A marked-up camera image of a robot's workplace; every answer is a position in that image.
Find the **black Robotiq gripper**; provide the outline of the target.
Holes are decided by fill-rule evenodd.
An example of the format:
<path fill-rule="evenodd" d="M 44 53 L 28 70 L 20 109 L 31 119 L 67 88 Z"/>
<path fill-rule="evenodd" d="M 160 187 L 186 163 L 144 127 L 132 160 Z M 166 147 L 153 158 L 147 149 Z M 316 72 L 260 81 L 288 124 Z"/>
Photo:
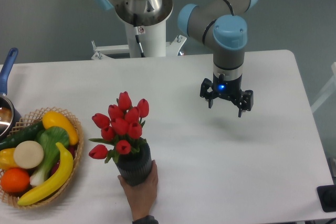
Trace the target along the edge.
<path fill-rule="evenodd" d="M 238 117 L 246 111 L 251 111 L 254 105 L 253 90 L 241 91 L 242 76 L 231 81 L 220 81 L 218 77 L 213 75 L 213 83 L 210 79 L 205 78 L 201 84 L 200 97 L 208 102 L 208 108 L 213 106 L 213 100 L 221 98 L 232 103 L 238 103 Z"/>

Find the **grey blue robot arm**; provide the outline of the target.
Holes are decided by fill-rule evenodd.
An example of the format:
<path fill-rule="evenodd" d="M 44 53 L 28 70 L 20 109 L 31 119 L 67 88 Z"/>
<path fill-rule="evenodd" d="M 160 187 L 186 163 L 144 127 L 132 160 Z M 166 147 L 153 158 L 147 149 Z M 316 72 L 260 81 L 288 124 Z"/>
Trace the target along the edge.
<path fill-rule="evenodd" d="M 166 20 L 172 0 L 95 0 L 103 9 L 114 9 L 123 21 L 132 58 L 165 56 Z M 209 105 L 216 98 L 232 102 L 239 113 L 253 107 L 253 92 L 241 89 L 247 24 L 242 14 L 258 0 L 212 0 L 207 6 L 185 5 L 177 25 L 213 53 L 213 77 L 201 84 L 200 96 Z"/>

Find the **dark sleeve forearm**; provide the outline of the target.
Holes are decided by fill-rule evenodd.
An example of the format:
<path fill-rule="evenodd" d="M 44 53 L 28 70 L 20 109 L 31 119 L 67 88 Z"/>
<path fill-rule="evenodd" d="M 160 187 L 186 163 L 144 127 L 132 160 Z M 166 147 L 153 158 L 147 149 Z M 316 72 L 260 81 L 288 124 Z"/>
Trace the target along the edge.
<path fill-rule="evenodd" d="M 159 222 L 155 219 L 154 216 L 147 215 L 140 219 L 132 221 L 133 224 L 159 224 Z"/>

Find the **bare human hand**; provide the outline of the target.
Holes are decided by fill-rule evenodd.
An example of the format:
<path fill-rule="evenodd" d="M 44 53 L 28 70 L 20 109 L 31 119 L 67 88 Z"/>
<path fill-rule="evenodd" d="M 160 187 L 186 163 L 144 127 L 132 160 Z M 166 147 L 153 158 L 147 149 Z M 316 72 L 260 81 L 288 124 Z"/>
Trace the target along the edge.
<path fill-rule="evenodd" d="M 119 175 L 118 180 L 127 197 L 133 221 L 138 221 L 150 215 L 150 210 L 157 198 L 158 193 L 158 168 L 155 160 L 152 161 L 152 169 L 146 180 L 136 186 L 130 186 Z"/>

